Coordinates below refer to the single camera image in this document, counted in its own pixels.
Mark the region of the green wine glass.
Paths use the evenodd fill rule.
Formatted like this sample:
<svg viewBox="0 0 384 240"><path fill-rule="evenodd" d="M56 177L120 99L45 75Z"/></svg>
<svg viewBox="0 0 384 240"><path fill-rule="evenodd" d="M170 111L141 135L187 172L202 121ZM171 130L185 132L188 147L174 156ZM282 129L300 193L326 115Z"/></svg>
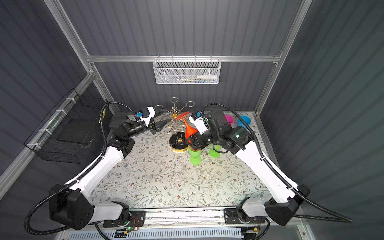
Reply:
<svg viewBox="0 0 384 240"><path fill-rule="evenodd" d="M190 157L190 162L191 164L193 165L198 165L201 163L202 159L201 159L201 153L202 151L201 150L193 150L190 146L188 146L188 149L189 149L189 153L191 155Z"/></svg>
<svg viewBox="0 0 384 240"><path fill-rule="evenodd" d="M218 158L221 155L220 149L221 149L220 145L212 145L212 148L209 151L209 155L212 158Z"/></svg>

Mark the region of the pink wine glass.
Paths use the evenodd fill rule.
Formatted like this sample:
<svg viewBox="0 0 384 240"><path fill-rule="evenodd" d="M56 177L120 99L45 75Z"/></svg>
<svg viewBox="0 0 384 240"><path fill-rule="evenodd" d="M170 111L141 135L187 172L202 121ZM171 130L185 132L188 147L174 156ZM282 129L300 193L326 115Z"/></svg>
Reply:
<svg viewBox="0 0 384 240"><path fill-rule="evenodd" d="M226 118L227 122L230 123L230 125L232 126L232 125L233 125L233 122L234 122L233 117L231 117L231 116L229 116L229 115L225 115L225 118Z"/></svg>

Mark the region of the blue wine glass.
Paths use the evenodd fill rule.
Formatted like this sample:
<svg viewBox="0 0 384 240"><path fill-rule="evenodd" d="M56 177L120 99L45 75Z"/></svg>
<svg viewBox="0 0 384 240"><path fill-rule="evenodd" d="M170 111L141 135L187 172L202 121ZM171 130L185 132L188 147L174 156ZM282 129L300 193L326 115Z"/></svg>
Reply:
<svg viewBox="0 0 384 240"><path fill-rule="evenodd" d="M251 119L247 116L241 116L241 119L247 124L247 125L250 125L251 124ZM237 126L238 127L243 127L243 128L247 128L244 123L241 121L241 120L238 120L237 122Z"/></svg>

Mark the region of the red wine glass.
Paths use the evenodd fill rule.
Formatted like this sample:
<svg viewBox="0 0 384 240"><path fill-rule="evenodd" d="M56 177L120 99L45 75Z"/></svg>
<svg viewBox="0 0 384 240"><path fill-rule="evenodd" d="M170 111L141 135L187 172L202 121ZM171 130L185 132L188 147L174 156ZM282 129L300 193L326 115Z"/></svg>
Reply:
<svg viewBox="0 0 384 240"><path fill-rule="evenodd" d="M185 136L186 136L186 141L187 141L187 144L191 144L191 140L190 140L190 137L194 134L196 134L198 132L197 129L191 127L188 123L187 123L187 120L185 119L185 117L189 114L190 112L185 112L181 115L179 115L178 117L175 118L175 121L178 121L180 119L182 119L184 121L184 124L186 126L186 133L185 133Z"/></svg>

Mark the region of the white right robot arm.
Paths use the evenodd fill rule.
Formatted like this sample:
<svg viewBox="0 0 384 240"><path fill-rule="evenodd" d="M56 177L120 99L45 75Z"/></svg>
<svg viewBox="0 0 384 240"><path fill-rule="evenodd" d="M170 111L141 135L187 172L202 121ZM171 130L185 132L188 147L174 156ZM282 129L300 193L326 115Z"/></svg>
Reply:
<svg viewBox="0 0 384 240"><path fill-rule="evenodd" d="M300 186L288 178L257 148L257 138L244 127L232 127L222 111L211 111L206 115L193 112L189 121L193 129L186 133L186 143L194 151L216 145L243 161L262 181L272 195L261 203L246 197L237 206L238 219L248 223L254 217L269 217L278 225L285 226L296 214L303 200L293 191Z"/></svg>

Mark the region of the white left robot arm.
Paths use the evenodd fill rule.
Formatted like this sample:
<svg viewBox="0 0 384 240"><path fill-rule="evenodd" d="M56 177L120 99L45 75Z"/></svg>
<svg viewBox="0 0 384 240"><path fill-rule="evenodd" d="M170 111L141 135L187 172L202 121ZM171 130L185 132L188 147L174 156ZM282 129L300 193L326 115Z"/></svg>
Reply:
<svg viewBox="0 0 384 240"><path fill-rule="evenodd" d="M102 221L116 221L122 227L128 225L132 218L128 205L116 201L93 205L88 198L104 176L131 152L136 143L134 136L146 131L156 134L172 120L155 122L157 116L159 114L152 107L139 113L135 120L130 120L123 112L114 114L109 124L114 136L107 141L106 149L67 182L68 189L60 191L61 185L51 188L50 219L74 230Z"/></svg>

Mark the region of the gold wine glass rack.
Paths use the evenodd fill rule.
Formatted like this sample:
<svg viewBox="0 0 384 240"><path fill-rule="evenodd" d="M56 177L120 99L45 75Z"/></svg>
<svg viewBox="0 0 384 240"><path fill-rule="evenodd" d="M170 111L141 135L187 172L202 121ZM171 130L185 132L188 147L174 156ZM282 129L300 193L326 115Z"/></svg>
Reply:
<svg viewBox="0 0 384 240"><path fill-rule="evenodd" d="M176 120L179 117L185 108L192 108L195 106L193 101L187 101L185 106L181 109L178 109L176 103L179 101L177 97L170 98L170 102L173 104L171 110L167 110L163 107L163 105L156 105L154 109L161 108L161 111L167 112L171 118L171 121L166 125L167 134L171 134L169 139L169 145L171 149L177 153L183 153L188 150L188 146L185 143L185 133L186 133L186 125L182 120Z"/></svg>

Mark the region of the white bottle in basket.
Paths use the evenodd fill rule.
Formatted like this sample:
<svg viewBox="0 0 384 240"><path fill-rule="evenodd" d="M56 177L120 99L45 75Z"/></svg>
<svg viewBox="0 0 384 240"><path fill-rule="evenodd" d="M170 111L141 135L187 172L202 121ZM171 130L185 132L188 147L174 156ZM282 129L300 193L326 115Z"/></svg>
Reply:
<svg viewBox="0 0 384 240"><path fill-rule="evenodd" d="M216 81L219 78L218 75L198 75L197 79L202 79L206 81Z"/></svg>

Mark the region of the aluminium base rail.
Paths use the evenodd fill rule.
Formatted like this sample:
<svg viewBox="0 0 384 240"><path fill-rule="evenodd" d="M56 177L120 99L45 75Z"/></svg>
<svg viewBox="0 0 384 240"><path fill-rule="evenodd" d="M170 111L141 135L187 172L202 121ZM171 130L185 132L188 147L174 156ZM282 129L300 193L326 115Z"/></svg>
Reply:
<svg viewBox="0 0 384 240"><path fill-rule="evenodd" d="M267 217L241 221L235 207L133 209L125 227L100 223L65 231L59 240L253 240L273 226Z"/></svg>

